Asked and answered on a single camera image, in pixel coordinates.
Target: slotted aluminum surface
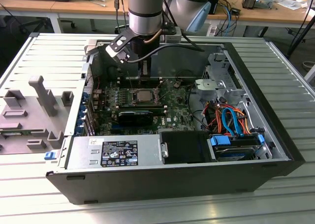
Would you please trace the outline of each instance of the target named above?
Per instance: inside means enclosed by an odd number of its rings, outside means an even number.
[[[21,85],[25,93],[33,94],[27,80],[34,72],[44,74],[46,86],[56,94],[63,87],[75,88],[84,63],[83,46],[91,38],[106,40],[112,35],[41,34],[30,38],[2,77],[1,96],[3,89]],[[226,39],[193,40],[220,43]],[[303,166],[287,177],[270,180],[253,193],[76,206],[46,180],[46,171],[56,164],[45,163],[43,154],[3,155],[0,222],[315,223],[314,93],[272,44],[256,38],[228,41],[233,43],[307,161]]]

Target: wooden table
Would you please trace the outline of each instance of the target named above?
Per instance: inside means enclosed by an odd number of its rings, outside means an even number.
[[[300,27],[304,20],[306,9],[290,10],[278,4],[270,9],[247,10],[242,8],[242,0],[228,0],[233,7],[241,10],[238,25],[245,26],[269,26],[269,27]],[[106,7],[86,0],[70,0],[70,2],[38,1],[38,0],[0,0],[13,15],[17,16],[39,16],[49,17],[52,21],[54,31],[61,33],[60,18],[83,18],[83,19],[115,19],[116,11],[114,0],[105,0]],[[124,0],[125,10],[128,12],[128,0]],[[123,19],[122,5],[118,12],[119,19]],[[0,6],[0,15],[7,12]],[[217,25],[224,22],[226,15],[222,7],[218,7],[215,15],[208,15],[206,20],[210,24],[208,34]]]

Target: side panel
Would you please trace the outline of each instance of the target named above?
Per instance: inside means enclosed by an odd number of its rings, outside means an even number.
[[[48,172],[46,177],[73,204],[103,203],[253,192],[291,163],[74,174]]]

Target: power supply label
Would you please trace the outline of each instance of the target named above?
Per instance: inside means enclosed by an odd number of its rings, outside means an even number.
[[[137,166],[138,141],[103,142],[101,166]]]

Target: blue latch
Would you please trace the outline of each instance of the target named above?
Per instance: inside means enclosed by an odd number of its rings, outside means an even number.
[[[231,141],[226,135],[216,135],[210,139],[211,145],[231,145]]]
[[[46,152],[44,159],[45,160],[55,160],[55,159],[57,159],[57,154],[55,152]]]
[[[258,135],[258,139],[260,141],[260,144],[263,144],[265,142],[265,138],[264,138],[264,136],[262,134]]]

